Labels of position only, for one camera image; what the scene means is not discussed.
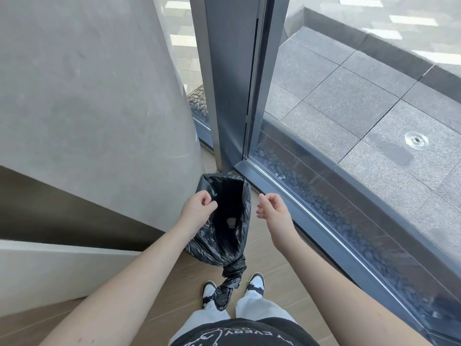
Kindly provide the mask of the person's right forearm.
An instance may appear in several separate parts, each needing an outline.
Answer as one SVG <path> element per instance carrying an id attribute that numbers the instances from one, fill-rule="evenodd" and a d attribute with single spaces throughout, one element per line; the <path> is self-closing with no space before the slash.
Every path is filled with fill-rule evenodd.
<path id="1" fill-rule="evenodd" d="M 273 236 L 339 346 L 432 346 L 403 320 L 354 285 L 297 232 Z"/>

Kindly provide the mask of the bed of dark pebbles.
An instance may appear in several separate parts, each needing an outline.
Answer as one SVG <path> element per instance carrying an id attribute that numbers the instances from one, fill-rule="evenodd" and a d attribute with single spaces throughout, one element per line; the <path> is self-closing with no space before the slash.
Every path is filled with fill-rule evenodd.
<path id="1" fill-rule="evenodd" d="M 322 244 L 352 276 L 383 285 L 427 329 L 461 329 L 461 133 L 430 112 L 461 117 L 461 104 L 423 83 L 402 97 L 366 81 L 364 89 L 315 86 L 307 99 L 282 92 L 285 120 L 262 117 L 249 159 L 327 227 L 341 252 Z M 405 143 L 416 131 L 426 150 Z"/>

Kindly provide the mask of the black plastic garbage bag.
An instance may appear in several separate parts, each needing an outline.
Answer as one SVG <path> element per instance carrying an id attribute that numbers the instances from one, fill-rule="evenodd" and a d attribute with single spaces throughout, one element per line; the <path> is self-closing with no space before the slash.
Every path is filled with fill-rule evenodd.
<path id="1" fill-rule="evenodd" d="M 186 252 L 197 260 L 223 268 L 224 281 L 216 288 L 218 310 L 227 309 L 233 290 L 239 288 L 246 270 L 244 250 L 251 215 L 251 186 L 241 176 L 223 173 L 203 174 L 196 192 L 208 191 L 218 208 L 187 244 Z M 226 220 L 237 219 L 235 229 Z"/>

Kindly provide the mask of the round metal floor drain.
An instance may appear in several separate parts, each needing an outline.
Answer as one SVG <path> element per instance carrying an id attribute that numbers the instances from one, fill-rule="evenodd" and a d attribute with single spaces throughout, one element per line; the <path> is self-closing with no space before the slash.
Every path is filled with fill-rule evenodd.
<path id="1" fill-rule="evenodd" d="M 408 131 L 404 137 L 406 145 L 415 150 L 426 150 L 430 146 L 429 139 L 416 131 Z"/>

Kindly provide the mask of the grey metal window frame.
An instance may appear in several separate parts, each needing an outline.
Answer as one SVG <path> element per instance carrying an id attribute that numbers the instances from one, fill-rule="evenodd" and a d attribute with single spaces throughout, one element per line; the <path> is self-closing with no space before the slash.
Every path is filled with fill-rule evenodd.
<path id="1" fill-rule="evenodd" d="M 423 83 L 461 104 L 461 79 L 452 79 L 438 65 L 352 28 L 291 0 L 190 0 L 203 80 L 202 89 L 218 169 L 235 171 L 263 193 L 277 192 L 291 210 L 295 225 L 309 244 L 319 249 L 339 270 L 381 302 L 435 346 L 461 346 L 461 329 L 440 334 L 427 329 L 395 302 L 375 280 L 366 288 L 367 276 L 352 276 L 328 256 L 322 244 L 332 244 L 339 262 L 356 263 L 349 252 L 327 232 L 322 222 L 273 188 L 268 174 L 249 159 L 265 113 L 285 120 L 282 92 L 307 99 L 315 86 L 364 89 L 366 81 L 402 97 L 405 89 Z M 448 103 L 433 104 L 430 112 L 461 133 L 461 117 Z"/>

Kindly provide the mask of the person's left hand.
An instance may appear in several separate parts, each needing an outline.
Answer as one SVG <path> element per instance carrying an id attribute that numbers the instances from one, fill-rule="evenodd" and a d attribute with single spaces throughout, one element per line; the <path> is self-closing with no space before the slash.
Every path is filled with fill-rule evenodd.
<path id="1" fill-rule="evenodd" d="M 196 193 L 192 195 L 183 205 L 181 215 L 177 225 L 186 230 L 190 235 L 195 235 L 206 222 L 200 222 L 197 216 L 198 201 L 196 200 Z"/>

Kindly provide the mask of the black and white right shoe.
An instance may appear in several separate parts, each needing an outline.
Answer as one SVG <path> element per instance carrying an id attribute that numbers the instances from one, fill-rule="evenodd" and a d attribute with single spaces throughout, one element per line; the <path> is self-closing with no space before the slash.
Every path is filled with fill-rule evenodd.
<path id="1" fill-rule="evenodd" d="M 251 296 L 263 297 L 265 292 L 265 279 L 264 276 L 256 272 L 254 273 L 247 284 L 245 295 L 250 294 Z"/>

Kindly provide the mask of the black and white left shoe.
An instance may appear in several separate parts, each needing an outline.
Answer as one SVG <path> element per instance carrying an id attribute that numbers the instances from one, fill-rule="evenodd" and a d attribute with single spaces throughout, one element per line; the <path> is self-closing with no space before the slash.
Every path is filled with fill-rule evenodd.
<path id="1" fill-rule="evenodd" d="M 216 307 L 214 302 L 216 288 L 217 286 L 212 280 L 208 280 L 203 284 L 201 293 L 202 309 L 207 309 L 208 306 Z"/>

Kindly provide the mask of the black and white shoe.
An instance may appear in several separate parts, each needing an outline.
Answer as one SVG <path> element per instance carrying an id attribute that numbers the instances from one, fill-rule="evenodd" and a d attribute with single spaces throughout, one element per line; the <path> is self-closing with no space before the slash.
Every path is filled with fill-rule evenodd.
<path id="1" fill-rule="evenodd" d="M 263 297 L 265 292 L 265 279 L 264 276 L 256 272 L 254 273 L 247 284 L 245 295 L 250 294 L 251 296 Z"/>
<path id="2" fill-rule="evenodd" d="M 217 286 L 212 280 L 208 280 L 203 284 L 201 293 L 202 309 L 207 309 L 208 306 L 216 307 L 214 302 L 216 288 Z"/>

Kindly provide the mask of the light grey trousers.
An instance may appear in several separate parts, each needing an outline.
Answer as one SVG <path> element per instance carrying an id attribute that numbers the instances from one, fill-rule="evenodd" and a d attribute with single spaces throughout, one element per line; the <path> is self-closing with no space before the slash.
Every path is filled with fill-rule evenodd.
<path id="1" fill-rule="evenodd" d="M 296 322 L 285 309 L 263 298 L 254 290 L 247 291 L 244 297 L 238 300 L 236 304 L 236 318 L 252 321 L 266 318 L 281 318 Z M 215 302 L 209 301 L 203 309 L 192 313 L 179 331 L 170 339 L 170 343 L 196 327 L 223 320 L 234 321 L 226 310 L 219 311 L 215 306 Z"/>

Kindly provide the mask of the person's right hand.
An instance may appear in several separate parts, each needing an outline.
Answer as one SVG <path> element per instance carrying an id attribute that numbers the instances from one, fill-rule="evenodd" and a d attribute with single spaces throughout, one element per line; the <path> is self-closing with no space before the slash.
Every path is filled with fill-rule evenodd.
<path id="1" fill-rule="evenodd" d="M 282 197 L 276 193 L 261 193 L 259 194 L 258 207 L 270 209 L 270 218 L 265 221 L 274 246 L 284 253 L 300 239 L 300 236 L 295 229 L 291 214 Z"/>

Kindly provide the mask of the black printed t-shirt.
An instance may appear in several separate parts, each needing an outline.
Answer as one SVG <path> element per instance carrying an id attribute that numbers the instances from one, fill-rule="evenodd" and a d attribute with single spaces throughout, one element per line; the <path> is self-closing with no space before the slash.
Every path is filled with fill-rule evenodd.
<path id="1" fill-rule="evenodd" d="M 320 346 L 300 325 L 278 317 L 243 318 L 193 328 L 170 346 Z"/>

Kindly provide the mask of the person's left forearm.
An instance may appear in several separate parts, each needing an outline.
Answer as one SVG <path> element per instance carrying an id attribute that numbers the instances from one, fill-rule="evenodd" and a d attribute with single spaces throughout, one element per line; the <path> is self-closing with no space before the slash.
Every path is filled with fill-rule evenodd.
<path id="1" fill-rule="evenodd" d="M 39 346 L 129 346 L 201 226 L 178 222 L 85 298 Z"/>

